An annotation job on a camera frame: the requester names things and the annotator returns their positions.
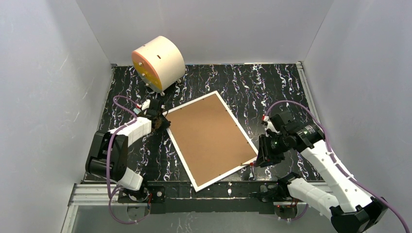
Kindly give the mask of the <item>blue red screwdriver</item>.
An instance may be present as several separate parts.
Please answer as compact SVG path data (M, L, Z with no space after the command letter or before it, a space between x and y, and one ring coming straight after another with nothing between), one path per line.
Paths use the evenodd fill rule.
M241 166L254 166L254 165L255 165L254 162L241 164Z

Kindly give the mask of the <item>white picture frame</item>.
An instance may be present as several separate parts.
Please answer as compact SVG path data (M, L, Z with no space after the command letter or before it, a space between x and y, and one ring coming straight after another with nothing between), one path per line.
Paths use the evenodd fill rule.
M168 111L167 133L195 191L255 161L258 150L218 91Z

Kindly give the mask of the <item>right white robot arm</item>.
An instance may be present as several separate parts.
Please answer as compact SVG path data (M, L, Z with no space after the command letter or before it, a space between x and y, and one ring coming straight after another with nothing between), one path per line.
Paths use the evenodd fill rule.
M276 165L295 150L322 176L328 193L290 172L275 185L262 185L254 196L262 202L297 199L327 217L338 233L362 233L376 225L388 210L378 199L354 184L337 158L331 157L324 131L317 123L299 123L289 112L263 116L265 133L258 138L255 167Z

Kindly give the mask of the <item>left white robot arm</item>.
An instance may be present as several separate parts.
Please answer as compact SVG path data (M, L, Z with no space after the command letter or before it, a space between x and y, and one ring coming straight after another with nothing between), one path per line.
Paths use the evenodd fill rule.
M164 115L164 101L148 99L137 108L139 113L131 111L133 118L123 125L95 132L85 164L87 173L132 191L141 188L143 177L127 166L129 147L171 125Z

